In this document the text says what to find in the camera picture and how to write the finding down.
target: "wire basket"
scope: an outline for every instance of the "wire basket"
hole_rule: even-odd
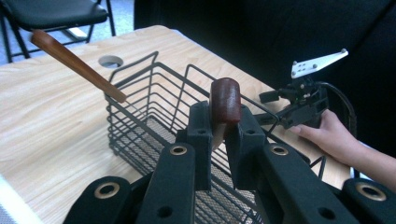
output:
[[[157,56],[151,53],[113,72],[110,82],[127,95],[126,103],[106,96],[110,147],[141,175],[155,169],[162,148],[175,142],[177,130],[187,127],[190,106],[208,100],[214,80],[191,64],[182,76],[156,63]],[[245,96],[242,104],[253,114],[269,112]],[[211,166],[212,190],[196,192],[195,222],[262,223],[254,193],[233,189],[224,146],[212,152]]]

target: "wooden handle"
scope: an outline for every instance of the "wooden handle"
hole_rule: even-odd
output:
[[[214,150],[241,120],[241,93],[238,82],[228,77],[212,82],[209,107],[213,133],[212,150]]]
[[[48,35],[44,31],[35,30],[33,31],[31,41],[40,49],[46,51],[50,56],[90,81],[93,85],[116,99],[118,102],[125,102],[126,96],[124,93],[105,80],[91,67],[85,64],[78,56],[52,38],[52,36]]]

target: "black chair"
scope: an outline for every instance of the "black chair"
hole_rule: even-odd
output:
[[[90,42],[93,26],[109,18],[111,34],[116,35],[110,0],[106,0],[105,10],[100,4],[102,0],[0,0],[0,22],[3,33],[7,59],[23,55],[30,58],[30,53],[40,49],[26,48],[20,34],[20,29],[33,31],[36,29],[46,32],[66,30],[69,28],[90,25],[86,37],[74,38],[64,45],[77,42]],[[21,52],[12,53],[7,35],[6,20],[21,47]]]

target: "wooden table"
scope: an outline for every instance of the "wooden table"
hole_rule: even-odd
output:
[[[236,79],[241,92],[254,100],[271,90],[161,26],[72,49],[105,78],[113,69],[98,63],[102,56],[116,55],[131,63],[155,50],[160,52],[159,62],[179,73],[192,63],[213,77]],[[140,177],[108,147],[103,93],[50,56],[0,67],[0,102],[0,173],[43,222],[62,222],[80,193],[97,178],[116,175],[133,182]],[[269,106],[278,110],[287,103]],[[289,131],[276,128],[276,133],[311,160],[322,155]],[[340,188],[348,177],[348,167],[328,160],[324,181]]]

